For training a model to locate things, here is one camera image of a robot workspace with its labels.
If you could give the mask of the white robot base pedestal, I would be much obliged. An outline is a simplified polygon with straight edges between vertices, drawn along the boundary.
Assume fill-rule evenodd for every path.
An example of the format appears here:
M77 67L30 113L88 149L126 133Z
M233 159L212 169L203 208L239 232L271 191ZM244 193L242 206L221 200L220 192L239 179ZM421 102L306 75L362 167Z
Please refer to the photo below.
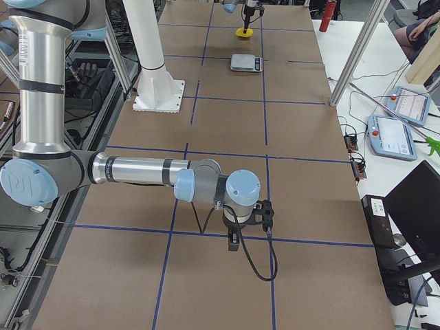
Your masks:
M166 68L157 17L152 1L123 1L141 67L135 111L177 113L185 82L175 80Z

